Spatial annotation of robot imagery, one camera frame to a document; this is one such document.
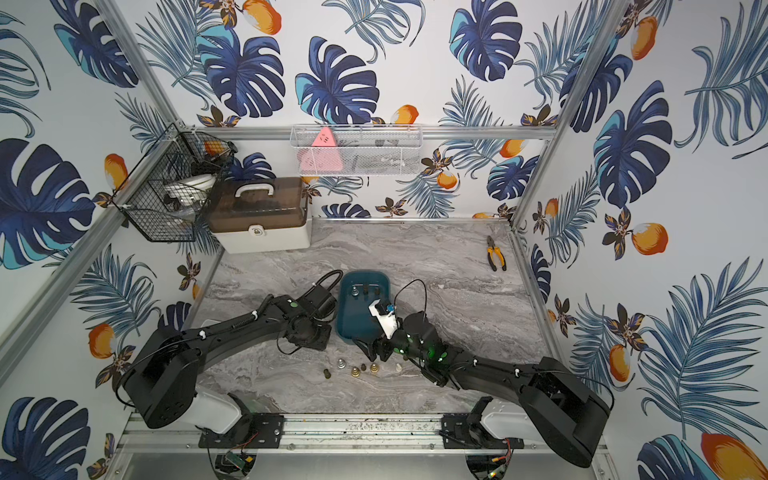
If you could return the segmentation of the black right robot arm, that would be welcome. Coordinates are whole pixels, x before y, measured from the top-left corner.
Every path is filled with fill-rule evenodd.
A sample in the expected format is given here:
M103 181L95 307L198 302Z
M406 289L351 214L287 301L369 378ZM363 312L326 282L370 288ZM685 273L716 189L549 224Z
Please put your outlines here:
M378 317L380 332L355 336L371 361L400 354L439 387L474 390L520 406L544 443L569 463L591 465L611 408L562 363L543 357L514 364L480 357L443 341L423 312Z

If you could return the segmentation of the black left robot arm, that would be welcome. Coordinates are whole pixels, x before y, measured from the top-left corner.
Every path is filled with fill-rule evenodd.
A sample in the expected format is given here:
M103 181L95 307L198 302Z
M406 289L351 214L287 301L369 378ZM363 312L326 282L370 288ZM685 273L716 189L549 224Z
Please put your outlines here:
M157 329L118 382L119 401L135 409L150 429L175 423L225 434L244 421L247 409L231 395L210 392L198 377L248 348L284 339L299 350L323 351L330 339L337 300L312 286L299 297L266 296L253 311L207 327Z

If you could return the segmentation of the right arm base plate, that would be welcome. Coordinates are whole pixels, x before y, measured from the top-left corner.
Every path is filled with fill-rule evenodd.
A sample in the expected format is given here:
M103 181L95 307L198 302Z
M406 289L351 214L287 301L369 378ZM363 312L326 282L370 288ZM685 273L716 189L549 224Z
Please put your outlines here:
M498 439L493 437L480 423L478 414L451 413L440 420L438 435L445 449L467 450L511 450L523 449L525 444L519 438Z

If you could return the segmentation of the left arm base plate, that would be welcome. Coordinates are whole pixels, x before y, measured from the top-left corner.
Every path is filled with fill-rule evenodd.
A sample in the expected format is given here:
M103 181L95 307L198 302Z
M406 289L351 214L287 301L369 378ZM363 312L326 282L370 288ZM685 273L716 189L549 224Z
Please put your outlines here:
M274 413L249 413L223 434L203 432L202 449L277 449L284 433L285 417Z

